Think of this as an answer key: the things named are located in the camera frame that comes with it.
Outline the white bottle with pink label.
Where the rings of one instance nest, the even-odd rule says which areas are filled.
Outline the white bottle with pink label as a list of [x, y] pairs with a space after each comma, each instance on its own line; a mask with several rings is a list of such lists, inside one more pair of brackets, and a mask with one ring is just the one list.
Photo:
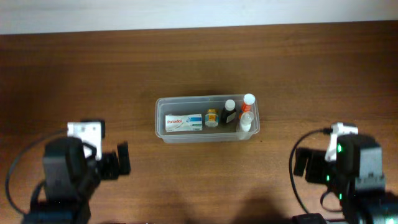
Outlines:
[[254, 113], [251, 111], [245, 112], [241, 115], [236, 132], [239, 140], [247, 138], [248, 132], [251, 129], [252, 121], [254, 120]]

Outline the white toothpaste box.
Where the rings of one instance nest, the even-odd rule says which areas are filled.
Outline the white toothpaste box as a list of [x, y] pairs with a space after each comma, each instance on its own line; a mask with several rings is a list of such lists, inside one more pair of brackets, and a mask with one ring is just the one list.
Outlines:
[[202, 129], [201, 114], [165, 116], [165, 130], [167, 132], [201, 131]]

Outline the orange tube with white cap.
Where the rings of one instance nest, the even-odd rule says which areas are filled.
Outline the orange tube with white cap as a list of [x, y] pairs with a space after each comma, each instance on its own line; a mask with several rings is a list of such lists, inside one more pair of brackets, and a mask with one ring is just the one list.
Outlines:
[[251, 110], [253, 104], [256, 102], [256, 98], [253, 94], [248, 93], [243, 97], [243, 103], [239, 112], [238, 119], [241, 119], [242, 115]]

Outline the dark bottle with white cap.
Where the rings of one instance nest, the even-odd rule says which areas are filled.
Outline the dark bottle with white cap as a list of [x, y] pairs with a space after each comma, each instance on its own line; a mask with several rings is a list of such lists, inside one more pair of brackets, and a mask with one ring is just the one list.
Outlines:
[[221, 112], [220, 121], [222, 124], [231, 123], [236, 116], [236, 103], [234, 100], [227, 100]]

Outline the small jar with gold lid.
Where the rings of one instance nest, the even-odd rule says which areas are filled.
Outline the small jar with gold lid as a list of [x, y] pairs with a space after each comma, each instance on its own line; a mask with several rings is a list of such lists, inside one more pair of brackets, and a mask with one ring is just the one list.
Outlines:
[[208, 109], [205, 115], [205, 125], [209, 128], [215, 128], [219, 124], [218, 110]]

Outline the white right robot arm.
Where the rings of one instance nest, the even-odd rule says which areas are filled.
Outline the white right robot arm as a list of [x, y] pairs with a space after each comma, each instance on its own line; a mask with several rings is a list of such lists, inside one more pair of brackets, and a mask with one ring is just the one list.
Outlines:
[[325, 185], [322, 198], [338, 198], [346, 223], [397, 223], [397, 195], [386, 191], [382, 147], [372, 136], [337, 137], [334, 162], [324, 159], [325, 151], [307, 147], [296, 147], [294, 154], [290, 175]]

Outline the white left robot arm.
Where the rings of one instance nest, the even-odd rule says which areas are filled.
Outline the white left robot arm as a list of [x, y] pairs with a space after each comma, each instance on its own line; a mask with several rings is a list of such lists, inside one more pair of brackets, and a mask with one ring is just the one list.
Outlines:
[[128, 143], [96, 160], [96, 148], [75, 137], [57, 138], [45, 146], [45, 179], [30, 198], [22, 223], [88, 223], [89, 201], [102, 180], [129, 175]]

